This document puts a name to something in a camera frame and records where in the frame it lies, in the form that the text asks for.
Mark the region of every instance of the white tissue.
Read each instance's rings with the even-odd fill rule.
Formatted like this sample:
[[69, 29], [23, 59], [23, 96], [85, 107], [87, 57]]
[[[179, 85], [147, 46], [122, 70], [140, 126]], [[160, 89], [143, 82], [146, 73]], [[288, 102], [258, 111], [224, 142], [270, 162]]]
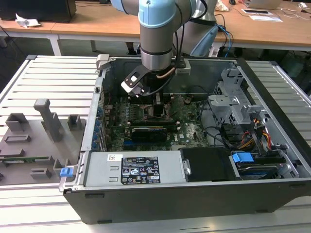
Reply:
[[19, 26], [22, 26], [24, 28], [35, 27], [35, 26], [41, 25], [36, 19], [26, 19], [26, 18], [18, 16], [17, 14], [15, 15], [16, 15], [15, 22], [17, 22]]

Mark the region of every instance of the power supply label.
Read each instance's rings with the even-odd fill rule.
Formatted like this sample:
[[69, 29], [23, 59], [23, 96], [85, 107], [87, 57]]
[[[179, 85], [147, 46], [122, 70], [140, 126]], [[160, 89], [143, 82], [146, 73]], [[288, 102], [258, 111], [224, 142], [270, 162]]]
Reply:
[[157, 157], [122, 158], [122, 184], [161, 183]]

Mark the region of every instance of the aluminum profile table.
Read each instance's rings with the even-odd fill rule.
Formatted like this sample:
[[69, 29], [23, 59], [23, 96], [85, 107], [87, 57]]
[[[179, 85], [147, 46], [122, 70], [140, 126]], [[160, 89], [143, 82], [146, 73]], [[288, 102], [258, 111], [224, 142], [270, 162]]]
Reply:
[[[0, 94], [0, 135], [5, 133], [10, 113], [23, 111], [28, 119], [40, 119], [32, 108], [37, 98], [51, 99], [51, 110], [60, 118], [80, 114], [87, 119], [96, 79], [95, 62], [95, 57], [65, 56], [26, 60]], [[310, 133], [308, 97], [278, 66], [269, 62], [249, 65], [310, 143], [305, 133]], [[311, 197], [301, 197], [269, 214], [86, 225], [58, 191], [57, 183], [0, 187], [1, 233], [306, 233], [311, 232], [310, 216]]]

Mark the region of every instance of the light blue robot joint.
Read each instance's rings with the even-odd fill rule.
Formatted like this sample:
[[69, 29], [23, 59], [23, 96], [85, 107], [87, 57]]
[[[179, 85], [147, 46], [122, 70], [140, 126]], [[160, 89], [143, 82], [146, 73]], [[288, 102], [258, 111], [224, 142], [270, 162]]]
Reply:
[[138, 19], [146, 28], [160, 28], [176, 14], [175, 0], [139, 0]]
[[122, 0], [111, 0], [111, 4], [114, 8], [116, 8], [118, 11], [125, 12], [122, 4]]

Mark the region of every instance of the green circuit board part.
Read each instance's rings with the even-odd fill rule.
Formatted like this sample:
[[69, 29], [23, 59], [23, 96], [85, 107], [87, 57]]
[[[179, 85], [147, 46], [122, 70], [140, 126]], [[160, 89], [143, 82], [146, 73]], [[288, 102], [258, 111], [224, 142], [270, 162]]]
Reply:
[[[208, 141], [203, 135], [204, 130], [198, 120], [198, 106], [199, 102], [191, 101], [191, 97], [178, 95], [164, 105], [163, 116], [154, 117], [151, 116], [151, 104], [131, 104], [127, 99], [120, 98], [120, 101], [113, 105], [112, 111], [106, 116], [111, 142], [108, 150], [153, 151], [206, 147]], [[157, 143], [133, 143], [131, 130], [139, 127], [166, 128], [168, 129], [167, 140]]]

